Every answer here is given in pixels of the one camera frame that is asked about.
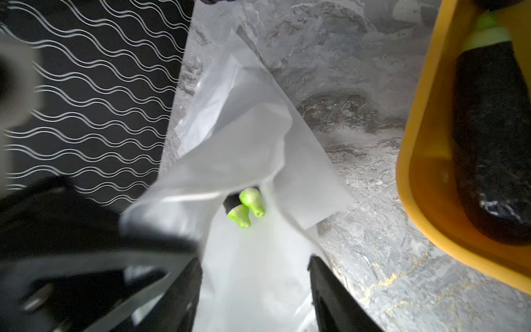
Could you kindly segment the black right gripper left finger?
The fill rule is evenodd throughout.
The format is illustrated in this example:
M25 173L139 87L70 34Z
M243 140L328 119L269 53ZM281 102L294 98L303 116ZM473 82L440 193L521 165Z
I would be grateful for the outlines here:
M114 331L191 331L199 303L202 276L200 261L193 259L138 325L133 325L132 319L128 318Z

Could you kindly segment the clear zip-top bag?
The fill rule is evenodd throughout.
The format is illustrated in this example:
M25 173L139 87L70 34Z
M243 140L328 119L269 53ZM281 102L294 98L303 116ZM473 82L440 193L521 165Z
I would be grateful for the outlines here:
M282 92L290 129L254 107L216 131L123 214L129 235L199 243L203 282L195 331L303 331L314 318L308 230L351 196L326 152ZM265 216L240 228L225 214L230 194L256 187Z

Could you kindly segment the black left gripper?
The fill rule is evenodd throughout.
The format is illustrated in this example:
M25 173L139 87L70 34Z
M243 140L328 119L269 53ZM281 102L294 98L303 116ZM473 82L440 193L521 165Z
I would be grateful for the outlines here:
M118 240L118 213L47 178L1 200L1 330L191 331L190 242Z

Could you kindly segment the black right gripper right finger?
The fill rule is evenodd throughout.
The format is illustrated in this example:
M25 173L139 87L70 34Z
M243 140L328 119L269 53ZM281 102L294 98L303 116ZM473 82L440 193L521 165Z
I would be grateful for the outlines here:
M311 256L308 271L320 332L382 332L321 257Z

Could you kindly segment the dark purple toy eggplant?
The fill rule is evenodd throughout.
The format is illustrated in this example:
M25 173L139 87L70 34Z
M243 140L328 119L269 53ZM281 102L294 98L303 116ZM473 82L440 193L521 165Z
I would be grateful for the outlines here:
M256 187L246 188L239 194L239 200L257 218L262 218L266 214L266 209L261 196L261 192Z
M223 207L229 220L236 222L240 228L250 226L250 209L241 202L238 194L228 195L223 202Z

